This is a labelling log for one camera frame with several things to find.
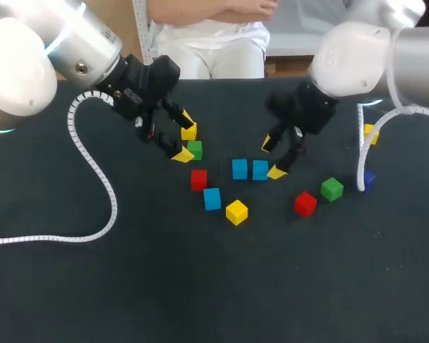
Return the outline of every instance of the robotic arm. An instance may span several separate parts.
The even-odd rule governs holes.
[[[121,56],[121,48],[121,39],[81,0],[0,0],[0,136],[51,103],[57,70],[82,89],[110,95],[115,111],[140,123],[140,139],[178,160],[184,148],[155,131],[153,115],[162,105],[184,129],[193,125],[166,98],[179,67],[166,56],[144,66]]]
[[[415,28],[425,13],[422,0],[359,0],[347,20],[323,38],[310,78],[291,93],[267,102],[278,119],[262,149],[271,152],[290,135],[290,148],[269,173],[279,179],[305,152],[305,137],[319,134],[335,114],[338,99],[391,97],[429,107],[429,27]]]

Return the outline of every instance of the dark tabletop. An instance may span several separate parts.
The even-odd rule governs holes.
[[[288,177],[231,180],[232,158],[278,156],[260,151],[275,123],[263,103],[297,83],[181,82],[172,98],[204,143],[203,161],[188,165],[140,142],[107,105],[83,104],[77,128],[115,188],[117,223],[88,244],[0,247],[0,343],[429,342],[429,118],[382,130],[368,194],[351,187],[358,119],[348,101]],[[0,141],[0,237],[82,236],[107,223],[107,193],[66,127],[77,93],[60,84],[43,114]],[[380,110],[365,115],[373,123]],[[189,187],[193,168],[250,218],[234,227],[224,210],[207,213]],[[330,177],[347,187],[333,204],[318,195]],[[319,200],[309,219],[292,206],[303,191]]]

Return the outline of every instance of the dark blue block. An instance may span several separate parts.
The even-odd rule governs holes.
[[[267,181],[269,177],[269,162],[268,161],[253,161],[252,163],[252,179],[254,181]]]
[[[365,191],[368,191],[372,188],[373,183],[375,182],[376,175],[372,173],[371,171],[364,171],[364,185],[365,185]]]
[[[205,189],[203,191],[205,199],[205,209],[207,211],[215,211],[221,209],[221,194],[219,188]]]
[[[234,180],[248,180],[248,161],[246,159],[232,160],[232,178]]]

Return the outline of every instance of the white shirt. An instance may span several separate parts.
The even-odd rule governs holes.
[[[157,43],[186,44],[197,49],[222,49],[226,43],[238,39],[251,39],[265,51],[270,42],[270,33],[260,21],[230,24],[206,19],[192,25],[164,25]]]

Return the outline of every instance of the green cube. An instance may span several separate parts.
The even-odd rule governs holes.
[[[321,186],[321,194],[330,202],[334,202],[343,195],[343,185],[335,178],[328,179]]]
[[[203,155],[201,141],[188,141],[187,149],[194,155],[193,161],[201,161]]]

